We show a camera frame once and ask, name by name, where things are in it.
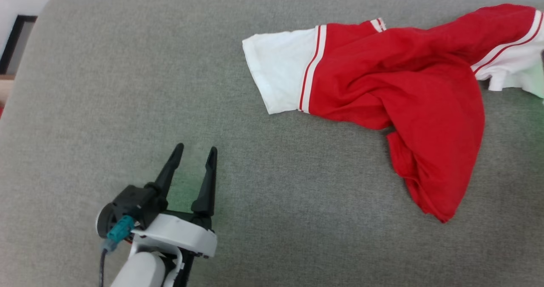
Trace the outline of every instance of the red and white shirt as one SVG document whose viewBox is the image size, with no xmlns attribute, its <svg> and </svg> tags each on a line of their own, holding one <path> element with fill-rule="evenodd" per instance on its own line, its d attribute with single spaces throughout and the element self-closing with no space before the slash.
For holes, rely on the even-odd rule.
<svg viewBox="0 0 544 287">
<path fill-rule="evenodd" d="M 414 201 L 451 219 L 468 186 L 484 129 L 478 80 L 522 87 L 520 72 L 541 65 L 542 12 L 503 4 L 429 30 L 361 24 L 257 34 L 243 41 L 268 113 L 300 110 L 387 136 L 394 170 Z"/>
</svg>

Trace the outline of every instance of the robotic arm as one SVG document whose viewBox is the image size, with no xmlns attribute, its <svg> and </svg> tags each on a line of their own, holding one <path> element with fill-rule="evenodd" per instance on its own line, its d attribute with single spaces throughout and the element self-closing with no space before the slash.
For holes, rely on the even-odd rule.
<svg viewBox="0 0 544 287">
<path fill-rule="evenodd" d="M 167 194 L 179 166 L 178 144 L 155 182 L 144 188 L 128 185 L 100 212 L 96 230 L 105 239 L 103 260 L 122 241 L 132 243 L 128 261 L 111 287 L 185 287 L 195 257 L 213 257 L 217 238 L 212 230 L 215 204 L 217 149 L 206 161 L 206 175 L 193 213 L 168 211 Z"/>
</svg>

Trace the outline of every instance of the red object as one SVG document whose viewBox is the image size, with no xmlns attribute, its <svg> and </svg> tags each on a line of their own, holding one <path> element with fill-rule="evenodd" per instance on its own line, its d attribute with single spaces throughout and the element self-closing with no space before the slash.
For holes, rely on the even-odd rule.
<svg viewBox="0 0 544 287">
<path fill-rule="evenodd" d="M 465 194 L 484 130 L 471 66 L 524 37 L 535 12 L 505 4 L 429 30 L 352 39 L 328 24 L 309 113 L 375 130 L 394 125 L 387 136 L 394 170 L 425 213 L 447 222 Z"/>
</svg>

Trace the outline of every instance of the gray fabric surface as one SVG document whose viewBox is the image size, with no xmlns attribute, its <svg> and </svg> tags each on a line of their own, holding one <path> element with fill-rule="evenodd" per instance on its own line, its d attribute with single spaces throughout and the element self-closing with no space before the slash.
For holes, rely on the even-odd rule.
<svg viewBox="0 0 544 287">
<path fill-rule="evenodd" d="M 441 224 L 393 172 L 385 132 L 268 116 L 245 64 L 255 33 L 359 22 L 421 28 L 500 0 L 52 0 L 0 120 L 0 285 L 97 284 L 97 212 L 185 144 L 186 210 L 219 150 L 216 257 L 192 287 L 544 285 L 544 107 L 483 91 L 486 128 Z M 536 3 L 544 9 L 544 2 Z M 107 258 L 111 281 L 128 247 Z"/>
</svg>

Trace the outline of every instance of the red stripe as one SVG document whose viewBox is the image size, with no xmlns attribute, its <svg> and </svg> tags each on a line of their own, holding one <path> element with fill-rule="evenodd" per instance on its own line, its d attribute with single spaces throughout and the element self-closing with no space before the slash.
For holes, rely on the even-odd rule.
<svg viewBox="0 0 544 287">
<path fill-rule="evenodd" d="M 383 24 L 381 23 L 381 20 L 380 20 L 379 18 L 377 19 L 377 23 L 380 25 L 380 29 L 381 29 L 380 32 L 385 31 L 384 26 L 383 26 Z"/>
<path fill-rule="evenodd" d="M 317 43 L 315 44 L 315 54 L 311 60 L 311 62 L 309 62 L 308 66 L 306 67 L 306 72 L 304 74 L 304 80 L 303 80 L 303 91 L 302 93 L 300 94 L 300 103 L 299 103 L 299 108 L 300 110 L 303 110 L 303 98 L 304 98 L 304 88 L 306 87 L 306 78 L 308 77 L 308 70 L 309 70 L 309 66 L 313 63 L 313 61 L 315 60 L 315 58 L 317 57 L 317 51 L 319 49 L 319 37 L 321 36 L 321 26 L 319 26 L 317 28 Z"/>
<path fill-rule="evenodd" d="M 508 45 L 507 47 L 502 48 L 502 50 L 500 50 L 500 51 L 499 51 L 499 52 L 498 52 L 498 53 L 497 53 L 497 54 L 496 54 L 489 62 L 483 64 L 483 65 L 480 66 L 480 67 L 478 67 L 478 69 L 476 69 L 476 70 L 474 71 L 474 73 L 476 74 L 476 73 L 477 73 L 480 69 L 482 69 L 484 66 L 487 66 L 487 65 L 491 64 L 491 62 L 493 62 L 496 58 L 498 58 L 499 55 L 501 55 L 501 53 L 503 53 L 506 49 L 511 48 L 511 47 L 514 47 L 514 46 L 516 46 L 516 45 L 525 45 L 525 44 L 528 43 L 529 41 L 532 41 L 532 40 L 536 37 L 536 35 L 538 35 L 538 31 L 540 31 L 540 28 L 541 28 L 541 26 L 542 26 L 542 18 L 544 18 L 544 14 L 542 14 L 542 15 L 540 16 L 540 22 L 538 23 L 538 28 L 536 29 L 536 32 L 534 33 L 534 35 L 533 35 L 530 39 L 527 39 L 527 40 L 524 41 L 523 43 L 516 43 L 516 44 L 514 44 L 514 45 Z"/>
</svg>

